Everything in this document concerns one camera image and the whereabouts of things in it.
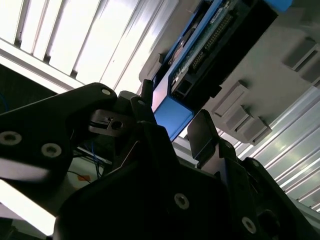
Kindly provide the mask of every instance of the wire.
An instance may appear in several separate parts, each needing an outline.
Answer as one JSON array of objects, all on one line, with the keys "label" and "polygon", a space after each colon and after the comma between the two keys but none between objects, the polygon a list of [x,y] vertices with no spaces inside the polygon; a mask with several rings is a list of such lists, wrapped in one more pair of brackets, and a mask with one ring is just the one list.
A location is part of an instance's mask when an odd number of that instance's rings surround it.
[{"label": "wire", "polygon": [[91,152],[92,152],[93,158],[95,160],[96,177],[99,179],[99,178],[102,177],[102,175],[101,175],[101,173],[99,171],[101,161],[98,160],[98,158],[95,155],[95,148],[94,148],[94,142],[93,141],[91,142]]},{"label": "wire", "polygon": [[105,161],[102,161],[101,159],[97,158],[97,156],[95,156],[95,158],[94,158],[94,155],[92,154],[91,151],[85,150],[83,148],[77,148],[76,151],[78,153],[74,154],[74,156],[73,156],[74,158],[75,157],[85,157],[85,158],[93,161],[94,163],[99,163],[102,166],[105,166],[105,165],[109,164],[109,163],[107,163]]},{"label": "wire", "polygon": [[91,184],[91,182],[89,180],[87,180],[84,176],[80,175],[79,173],[76,173],[75,171],[68,171],[68,173],[76,174],[79,177],[81,177],[83,180],[85,180],[85,181],[87,181],[88,183]]},{"label": "wire", "polygon": [[4,111],[5,112],[8,112],[9,111],[9,107],[8,107],[8,103],[5,99],[5,97],[0,93],[0,99],[2,100],[3,102],[3,105],[4,105]]},{"label": "wire", "polygon": [[[90,158],[92,158],[92,157],[93,157],[93,154],[92,154],[91,150],[89,150],[88,146],[84,146],[84,147],[85,147],[85,149],[82,148],[82,147],[80,147],[80,146],[78,146],[75,150],[78,151],[78,152],[80,152],[80,153],[86,153],[86,154],[90,155]],[[95,155],[95,157],[96,157],[98,160],[100,160],[103,165],[104,165],[104,164],[110,164],[110,165],[112,165],[112,162],[109,161],[109,160],[107,160],[107,159],[104,159],[104,158],[102,158],[102,157],[100,157],[100,156],[98,156],[98,155]]]}]

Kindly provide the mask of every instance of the blue metal frame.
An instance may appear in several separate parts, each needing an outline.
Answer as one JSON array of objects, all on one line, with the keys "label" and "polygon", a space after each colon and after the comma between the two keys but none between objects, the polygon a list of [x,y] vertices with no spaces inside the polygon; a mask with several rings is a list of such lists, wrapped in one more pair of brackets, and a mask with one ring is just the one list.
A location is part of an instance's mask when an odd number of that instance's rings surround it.
[{"label": "blue metal frame", "polygon": [[[292,0],[265,1],[268,4],[270,4],[273,8],[281,12],[286,11],[288,7],[292,4]],[[179,135],[179,133],[188,125],[188,123],[196,114],[196,112],[191,111],[190,109],[186,108],[185,106],[183,106],[171,97],[170,85],[172,82],[173,74],[180,65],[180,63],[184,60],[191,47],[194,45],[199,35],[206,27],[207,23],[212,19],[214,13],[220,6],[221,2],[222,0],[214,0],[212,2],[210,8],[208,9],[203,19],[199,23],[198,27],[195,29],[194,33],[186,43],[182,52],[174,61],[169,70],[166,72],[166,74],[164,75],[164,77],[162,78],[162,80],[153,92],[152,110],[154,112],[155,119],[159,125],[164,126],[166,128],[171,141],[173,141]],[[175,45],[171,48],[170,52],[166,56],[166,59],[168,59],[170,55],[173,53],[178,42],[179,41],[177,41]]]}]

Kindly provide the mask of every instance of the blue cable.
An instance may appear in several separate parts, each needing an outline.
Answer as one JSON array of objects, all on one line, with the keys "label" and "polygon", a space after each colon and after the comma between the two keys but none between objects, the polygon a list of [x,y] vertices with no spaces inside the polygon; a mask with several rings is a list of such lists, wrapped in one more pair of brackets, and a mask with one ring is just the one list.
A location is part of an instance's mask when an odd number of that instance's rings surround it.
[{"label": "blue cable", "polygon": [[96,170],[96,175],[99,178],[102,177],[100,171],[99,171],[99,167],[100,167],[100,163],[102,163],[101,160],[99,160],[97,157],[96,157],[96,154],[95,154],[95,148],[94,148],[94,142],[92,141],[91,142],[91,152],[92,152],[92,155],[93,155],[93,158],[95,160],[95,170]]},{"label": "blue cable", "polygon": [[1,93],[0,93],[0,99],[1,99],[2,102],[3,102],[4,110],[5,110],[6,112],[8,112],[8,111],[9,111],[8,103],[7,103],[6,99],[5,99],[5,97],[4,97]]}]

